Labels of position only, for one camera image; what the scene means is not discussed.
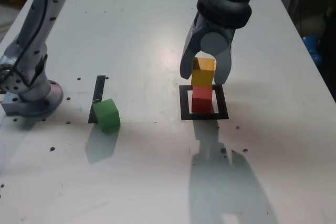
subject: black tape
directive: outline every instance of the black tape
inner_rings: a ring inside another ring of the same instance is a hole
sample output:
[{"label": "black tape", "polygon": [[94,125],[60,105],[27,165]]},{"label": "black tape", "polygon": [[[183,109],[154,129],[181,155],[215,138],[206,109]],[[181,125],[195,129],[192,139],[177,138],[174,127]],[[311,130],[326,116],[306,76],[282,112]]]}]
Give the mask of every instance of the black tape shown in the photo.
[{"label": "black tape", "polygon": [[93,110],[93,103],[101,102],[101,99],[103,97],[104,85],[105,85],[105,76],[97,76],[88,123],[98,123],[96,114],[94,113]]},{"label": "black tape", "polygon": [[192,85],[180,85],[181,120],[220,120],[229,119],[222,85],[212,85],[215,90],[218,113],[193,114],[189,111],[188,90],[193,90]]}]

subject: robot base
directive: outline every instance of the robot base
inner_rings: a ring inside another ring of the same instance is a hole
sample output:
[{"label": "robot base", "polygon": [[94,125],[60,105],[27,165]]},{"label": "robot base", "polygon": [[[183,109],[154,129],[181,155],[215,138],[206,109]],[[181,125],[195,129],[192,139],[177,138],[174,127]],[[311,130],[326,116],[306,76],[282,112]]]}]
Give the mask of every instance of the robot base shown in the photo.
[{"label": "robot base", "polygon": [[6,114],[27,118],[51,115],[63,100],[63,90],[58,83],[50,80],[49,82],[51,90],[42,101],[26,102],[18,95],[7,92],[1,104]]}]

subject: stacked blocks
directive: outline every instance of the stacked blocks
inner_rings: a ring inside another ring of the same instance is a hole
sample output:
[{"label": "stacked blocks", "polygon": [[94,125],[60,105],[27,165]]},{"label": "stacked blocks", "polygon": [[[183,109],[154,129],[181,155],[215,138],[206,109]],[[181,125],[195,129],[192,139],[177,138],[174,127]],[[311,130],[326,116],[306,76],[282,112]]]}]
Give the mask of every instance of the stacked blocks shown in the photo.
[{"label": "stacked blocks", "polygon": [[120,127],[119,112],[112,99],[93,104],[93,110],[102,132],[109,133]]},{"label": "stacked blocks", "polygon": [[195,58],[191,84],[193,96],[192,113],[211,113],[212,108],[212,79],[215,71],[215,60]]}]

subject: table surface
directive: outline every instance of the table surface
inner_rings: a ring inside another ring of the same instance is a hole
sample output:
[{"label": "table surface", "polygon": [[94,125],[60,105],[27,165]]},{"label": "table surface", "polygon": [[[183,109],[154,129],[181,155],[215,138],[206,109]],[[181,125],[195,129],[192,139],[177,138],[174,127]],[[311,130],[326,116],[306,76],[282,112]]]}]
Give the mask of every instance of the table surface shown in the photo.
[{"label": "table surface", "polygon": [[[196,2],[66,1],[46,72],[71,100],[35,124],[0,110],[1,223],[336,223],[336,106],[281,0],[252,0],[236,31],[229,120],[180,120]],[[97,75],[111,135],[87,123]]]}]

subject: red block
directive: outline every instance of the red block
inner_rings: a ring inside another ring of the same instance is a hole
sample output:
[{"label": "red block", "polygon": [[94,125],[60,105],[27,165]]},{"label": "red block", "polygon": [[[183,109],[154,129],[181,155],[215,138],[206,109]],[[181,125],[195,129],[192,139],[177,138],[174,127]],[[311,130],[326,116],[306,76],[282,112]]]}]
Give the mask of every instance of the red block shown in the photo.
[{"label": "red block", "polygon": [[191,101],[191,112],[211,113],[211,108],[212,108],[212,88],[194,86]]}]

